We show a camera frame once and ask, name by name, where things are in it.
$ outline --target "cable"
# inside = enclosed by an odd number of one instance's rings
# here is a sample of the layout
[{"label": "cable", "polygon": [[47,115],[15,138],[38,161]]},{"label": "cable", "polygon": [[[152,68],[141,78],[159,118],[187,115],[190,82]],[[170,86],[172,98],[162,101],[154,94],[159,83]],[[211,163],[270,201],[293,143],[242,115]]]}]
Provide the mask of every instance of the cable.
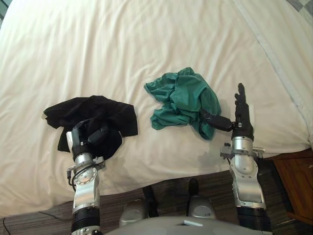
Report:
[{"label": "cable", "polygon": [[83,171],[85,171],[85,170],[87,170],[88,168],[90,168],[90,167],[93,167],[93,166],[95,166],[96,164],[91,164],[91,165],[88,165],[88,166],[86,166],[86,167],[84,167],[83,169],[81,169],[81,170],[79,170],[79,171],[77,171],[76,173],[75,173],[75,175],[73,176],[73,178],[72,178],[72,188],[73,188],[73,190],[74,190],[74,192],[76,192],[76,188],[75,188],[75,184],[74,184],[74,179],[75,179],[75,177],[77,176],[77,175],[79,175],[80,173],[82,173]]},{"label": "cable", "polygon": [[3,226],[4,226],[5,230],[6,230],[6,232],[7,232],[9,235],[11,235],[11,233],[9,232],[8,228],[6,227],[6,225],[5,225],[5,223],[4,223],[4,220],[5,220],[5,218],[3,218],[2,224],[3,224]]},{"label": "cable", "polygon": [[52,215],[52,214],[48,214],[46,212],[42,212],[42,211],[39,211],[38,213],[40,214],[45,214],[45,215],[48,215],[48,216],[51,216],[57,220],[60,220],[60,221],[71,221],[72,219],[63,219],[63,218],[59,218],[59,217],[56,217],[55,215]]},{"label": "cable", "polygon": [[[57,219],[57,220],[60,220],[60,221],[71,221],[71,220],[72,220],[72,219],[63,219],[63,218],[59,218],[59,217],[56,217],[55,215],[48,214],[48,213],[46,213],[46,212],[42,212],[42,211],[39,211],[38,213],[40,213],[40,214],[45,214],[45,215],[48,215],[48,216],[51,216],[51,217],[53,217],[53,218],[55,218],[55,219]],[[8,230],[8,228],[6,227],[6,225],[5,225],[5,223],[4,223],[5,219],[6,219],[6,217],[5,217],[5,218],[3,218],[3,220],[2,220],[2,224],[3,224],[4,229],[6,230],[6,232],[7,232],[9,235],[11,235],[10,231]]]}]

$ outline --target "silver arm segment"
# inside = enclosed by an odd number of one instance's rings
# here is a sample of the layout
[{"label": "silver arm segment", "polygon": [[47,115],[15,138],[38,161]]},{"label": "silver arm segment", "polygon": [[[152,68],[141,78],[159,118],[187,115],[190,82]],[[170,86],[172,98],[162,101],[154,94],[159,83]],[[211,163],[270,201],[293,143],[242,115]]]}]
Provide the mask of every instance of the silver arm segment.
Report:
[{"label": "silver arm segment", "polygon": [[258,165],[253,157],[253,141],[247,137],[232,139],[233,155],[230,173],[233,177],[233,192],[237,207],[266,209],[261,186],[257,179]]}]

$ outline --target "black fabric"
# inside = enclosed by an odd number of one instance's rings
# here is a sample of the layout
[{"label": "black fabric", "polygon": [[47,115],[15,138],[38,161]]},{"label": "black fabric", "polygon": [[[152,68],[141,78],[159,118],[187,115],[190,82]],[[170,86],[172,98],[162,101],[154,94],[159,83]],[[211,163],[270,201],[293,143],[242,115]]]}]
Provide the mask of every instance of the black fabric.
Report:
[{"label": "black fabric", "polygon": [[66,132],[71,131],[77,123],[88,118],[90,118],[88,136],[104,126],[107,131],[105,139],[90,148],[91,154],[95,157],[110,158],[121,145],[121,136],[138,134],[133,105],[116,102],[100,95],[70,99],[47,108],[44,114],[50,126],[64,127],[58,144],[59,151],[69,152]]}]

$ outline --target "mattress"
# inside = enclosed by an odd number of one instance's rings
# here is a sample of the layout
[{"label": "mattress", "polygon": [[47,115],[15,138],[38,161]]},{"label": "mattress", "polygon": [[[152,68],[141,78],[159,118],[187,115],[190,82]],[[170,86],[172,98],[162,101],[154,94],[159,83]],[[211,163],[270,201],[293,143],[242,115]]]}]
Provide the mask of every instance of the mattress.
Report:
[{"label": "mattress", "polygon": [[265,157],[312,145],[313,31],[286,1],[13,0],[0,30],[0,216],[73,199],[57,151],[62,128],[45,108],[103,95],[134,105],[139,134],[126,137],[99,171],[101,195],[228,169],[220,147],[190,126],[151,127],[161,107],[144,89],[192,67],[234,119],[246,88],[255,146]]}]

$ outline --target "green shirt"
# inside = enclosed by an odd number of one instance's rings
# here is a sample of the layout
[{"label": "green shirt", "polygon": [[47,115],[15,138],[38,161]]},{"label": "green shirt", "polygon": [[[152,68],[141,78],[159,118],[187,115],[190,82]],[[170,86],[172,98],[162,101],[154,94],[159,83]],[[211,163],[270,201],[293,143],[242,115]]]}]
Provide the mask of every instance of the green shirt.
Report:
[{"label": "green shirt", "polygon": [[214,91],[200,74],[192,68],[178,73],[168,72],[144,88],[163,103],[151,117],[152,127],[160,130],[166,126],[190,124],[206,140],[211,140],[214,128],[202,122],[200,109],[220,115],[221,107]]}]

